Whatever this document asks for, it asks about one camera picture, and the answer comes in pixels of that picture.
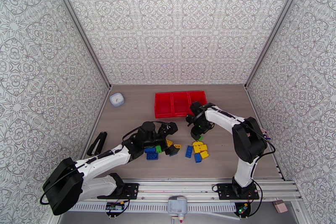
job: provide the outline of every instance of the yellow lego brick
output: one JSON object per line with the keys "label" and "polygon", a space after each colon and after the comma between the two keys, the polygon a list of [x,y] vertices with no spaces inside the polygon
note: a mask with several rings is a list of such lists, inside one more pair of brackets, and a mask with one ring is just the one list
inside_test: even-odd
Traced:
{"label": "yellow lego brick", "polygon": [[168,148],[169,148],[171,145],[173,145],[173,142],[172,142],[172,141],[167,140],[167,139],[166,139],[166,141],[167,141],[167,146],[168,146]]}
{"label": "yellow lego brick", "polygon": [[201,149],[200,149],[199,145],[195,145],[195,146],[194,146],[194,152],[195,152],[195,154],[201,152]]}
{"label": "yellow lego brick", "polygon": [[196,145],[203,145],[204,143],[200,142],[200,141],[196,141],[196,142],[193,142],[192,145],[193,146],[196,146]]}
{"label": "yellow lego brick", "polygon": [[207,151],[207,145],[206,144],[200,145],[199,148],[200,148],[199,150],[201,150],[201,152],[202,151]]}
{"label": "yellow lego brick", "polygon": [[201,154],[202,159],[207,158],[209,156],[209,153],[207,151],[203,151],[200,154]]}

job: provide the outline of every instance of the wall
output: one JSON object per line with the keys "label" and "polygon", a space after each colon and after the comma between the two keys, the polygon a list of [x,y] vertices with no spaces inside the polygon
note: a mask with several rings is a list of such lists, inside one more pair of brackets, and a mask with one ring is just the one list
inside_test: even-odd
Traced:
{"label": "wall", "polygon": [[71,1],[112,84],[239,84],[285,0]]}
{"label": "wall", "polygon": [[42,184],[78,158],[107,92],[60,0],[0,0],[0,223],[45,223]]}
{"label": "wall", "polygon": [[336,0],[296,0],[248,91],[313,223],[336,223]]}

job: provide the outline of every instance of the blue lego brick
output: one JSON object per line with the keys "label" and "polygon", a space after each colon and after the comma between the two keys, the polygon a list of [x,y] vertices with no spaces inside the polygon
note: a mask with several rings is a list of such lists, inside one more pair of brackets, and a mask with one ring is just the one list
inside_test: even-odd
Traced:
{"label": "blue lego brick", "polygon": [[144,150],[144,152],[146,154],[148,154],[148,153],[156,153],[156,149],[155,148],[147,148],[147,149]]}
{"label": "blue lego brick", "polygon": [[192,158],[192,146],[188,145],[186,149],[186,158]]}
{"label": "blue lego brick", "polygon": [[158,160],[159,159],[159,154],[157,153],[149,153],[147,154],[147,160]]}
{"label": "blue lego brick", "polygon": [[201,154],[199,154],[199,153],[195,154],[195,162],[196,163],[202,162]]}

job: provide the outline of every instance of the black mounting plate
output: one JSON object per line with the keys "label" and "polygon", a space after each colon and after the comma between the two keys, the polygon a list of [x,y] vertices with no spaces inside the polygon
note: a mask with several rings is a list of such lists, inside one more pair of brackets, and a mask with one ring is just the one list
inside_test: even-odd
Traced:
{"label": "black mounting plate", "polygon": [[217,192],[219,196],[219,200],[252,200],[252,199],[259,199],[259,194],[257,191],[257,187],[255,184],[251,186],[251,189],[248,190],[245,194],[241,197],[236,197],[236,194],[232,190],[232,183],[218,183]]}
{"label": "black mounting plate", "polygon": [[136,199],[139,183],[125,183],[123,191],[119,195],[100,195],[98,199]]}

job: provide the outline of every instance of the table surface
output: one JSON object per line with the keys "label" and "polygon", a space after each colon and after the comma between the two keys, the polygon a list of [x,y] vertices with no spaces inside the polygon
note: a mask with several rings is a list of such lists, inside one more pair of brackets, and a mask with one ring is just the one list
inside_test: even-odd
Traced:
{"label": "table surface", "polygon": [[[221,109],[241,117],[255,117],[247,95],[242,85],[117,85],[113,86],[111,94],[122,93],[125,103],[113,107],[106,102],[100,117],[93,140],[100,132],[108,133],[103,152],[121,143],[121,138],[129,131],[140,126],[145,121],[153,121],[155,93],[204,90],[208,102],[216,104]],[[207,144],[209,157],[201,163],[195,163],[194,156],[186,158],[187,145],[194,140],[185,118],[157,119],[173,121],[178,131],[167,136],[175,144],[182,144],[177,155],[159,154],[158,160],[147,161],[146,154],[122,166],[117,166],[110,172],[117,172],[121,178],[158,179],[158,178],[232,178],[236,172],[238,157],[234,151],[232,135],[219,126],[203,135]],[[267,155],[259,162],[255,171],[256,178],[279,178],[272,156]]]}

